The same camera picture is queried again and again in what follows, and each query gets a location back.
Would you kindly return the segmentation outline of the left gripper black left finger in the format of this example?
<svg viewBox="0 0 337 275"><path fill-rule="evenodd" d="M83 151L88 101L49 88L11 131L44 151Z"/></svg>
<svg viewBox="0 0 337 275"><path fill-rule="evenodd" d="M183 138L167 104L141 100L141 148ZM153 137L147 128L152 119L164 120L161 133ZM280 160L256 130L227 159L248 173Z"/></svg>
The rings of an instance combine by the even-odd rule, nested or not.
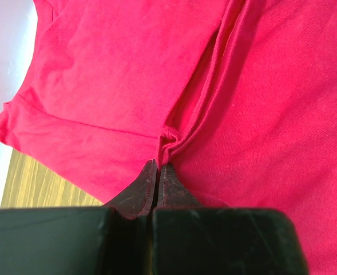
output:
<svg viewBox="0 0 337 275"><path fill-rule="evenodd" d="M151 274L157 166L101 207L0 210L0 274Z"/></svg>

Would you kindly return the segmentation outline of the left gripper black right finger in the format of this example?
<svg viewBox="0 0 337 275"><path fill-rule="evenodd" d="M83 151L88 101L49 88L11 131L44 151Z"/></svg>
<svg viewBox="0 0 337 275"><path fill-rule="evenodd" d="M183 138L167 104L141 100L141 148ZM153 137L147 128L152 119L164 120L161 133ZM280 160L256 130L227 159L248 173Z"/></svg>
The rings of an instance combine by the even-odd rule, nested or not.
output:
<svg viewBox="0 0 337 275"><path fill-rule="evenodd" d="M153 274L307 274L295 227L281 211L204 207L162 168L153 210Z"/></svg>

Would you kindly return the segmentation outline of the red t shirt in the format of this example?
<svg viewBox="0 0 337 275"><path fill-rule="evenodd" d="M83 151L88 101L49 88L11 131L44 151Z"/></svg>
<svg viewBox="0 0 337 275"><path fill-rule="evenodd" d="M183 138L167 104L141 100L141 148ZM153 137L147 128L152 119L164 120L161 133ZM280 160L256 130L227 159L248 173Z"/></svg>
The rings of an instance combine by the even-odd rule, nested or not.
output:
<svg viewBox="0 0 337 275"><path fill-rule="evenodd" d="M203 204L275 208L337 274L337 1L35 1L0 142L107 202L145 162Z"/></svg>

